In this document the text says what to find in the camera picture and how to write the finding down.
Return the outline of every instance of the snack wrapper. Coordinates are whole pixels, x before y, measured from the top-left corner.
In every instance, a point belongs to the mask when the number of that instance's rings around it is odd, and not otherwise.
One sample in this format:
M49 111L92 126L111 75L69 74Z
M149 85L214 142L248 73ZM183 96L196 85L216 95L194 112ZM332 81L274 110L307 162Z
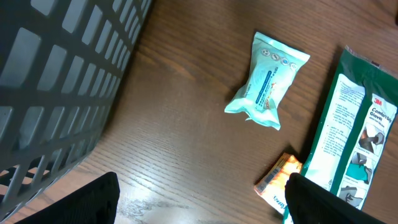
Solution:
M300 172L302 163L293 155L284 153L271 171L254 186L254 190L269 205L283 214L287 206L285 199L285 185L290 175Z

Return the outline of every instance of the light blue packet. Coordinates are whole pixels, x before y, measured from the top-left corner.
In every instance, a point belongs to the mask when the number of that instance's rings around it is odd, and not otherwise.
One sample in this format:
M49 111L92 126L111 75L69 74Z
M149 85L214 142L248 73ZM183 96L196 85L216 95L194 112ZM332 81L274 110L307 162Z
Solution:
M297 71L310 56L256 32L248 82L226 106L225 113L246 112L249 119L280 129L277 107Z

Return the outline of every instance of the white label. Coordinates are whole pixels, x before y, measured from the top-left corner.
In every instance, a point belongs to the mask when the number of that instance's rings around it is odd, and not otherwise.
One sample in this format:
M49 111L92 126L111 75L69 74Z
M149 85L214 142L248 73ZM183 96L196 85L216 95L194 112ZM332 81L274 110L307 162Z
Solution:
M322 132L305 177L330 190L365 89L339 74Z
M374 170L379 163L386 136L397 108L386 100L372 95L372 106L364 121L356 145L350 155L337 196L350 205L362 209Z
M263 199L268 202L270 206L276 209L279 213L283 214L285 212L287 203L285 199L285 191L281 190L279 186L268 185L273 178L280 172L281 167L276 167L264 180L267 184L266 190L272 192L273 194L264 194Z

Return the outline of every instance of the wooden table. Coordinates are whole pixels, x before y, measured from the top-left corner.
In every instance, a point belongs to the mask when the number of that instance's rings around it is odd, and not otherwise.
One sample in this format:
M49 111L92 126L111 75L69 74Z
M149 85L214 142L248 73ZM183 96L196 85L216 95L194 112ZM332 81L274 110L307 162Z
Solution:
M253 191L285 149L305 157L345 45L398 72L395 0L157 0L94 152L14 222L108 171L116 223L280 223ZM247 80L255 29L311 55L276 131L224 108ZM398 124L363 210L398 222Z

